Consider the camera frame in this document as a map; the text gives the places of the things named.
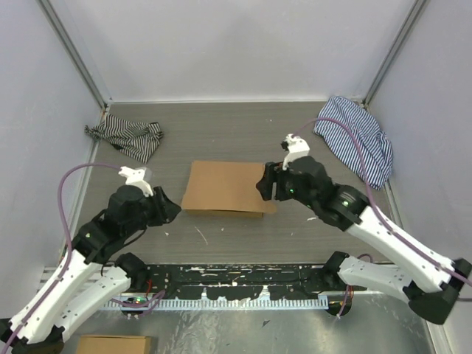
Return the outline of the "brown cardboard box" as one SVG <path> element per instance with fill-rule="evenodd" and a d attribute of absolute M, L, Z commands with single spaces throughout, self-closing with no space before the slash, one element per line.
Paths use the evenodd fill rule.
<path fill-rule="evenodd" d="M 192 215 L 262 218 L 277 207 L 256 188 L 264 164 L 195 160 L 181 208 Z"/>

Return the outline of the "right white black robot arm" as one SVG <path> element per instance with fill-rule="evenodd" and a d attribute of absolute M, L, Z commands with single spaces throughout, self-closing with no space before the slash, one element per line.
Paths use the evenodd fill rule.
<path fill-rule="evenodd" d="M 256 188 L 265 201 L 299 202 L 322 222 L 362 240 L 393 263 L 390 268 L 336 251 L 324 264 L 329 289 L 369 288 L 405 302 L 427 322 L 446 322 L 471 275 L 471 262 L 452 260 L 429 249 L 388 219 L 361 191 L 334 182 L 311 156 L 287 167 L 281 162 L 266 163 Z"/>

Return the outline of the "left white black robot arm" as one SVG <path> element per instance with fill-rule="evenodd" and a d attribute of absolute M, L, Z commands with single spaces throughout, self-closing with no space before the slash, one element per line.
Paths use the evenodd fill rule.
<path fill-rule="evenodd" d="M 28 305 L 1 320 L 1 341 L 14 353 L 31 353 L 64 343 L 81 321 L 114 296 L 143 291 L 148 283 L 145 263 L 128 252 L 96 284 L 79 294 L 81 286 L 118 252 L 138 240 L 150 227 L 171 223 L 181 212 L 161 187 L 146 196 L 138 187 L 121 186 L 108 206 L 83 224 L 55 273 Z"/>

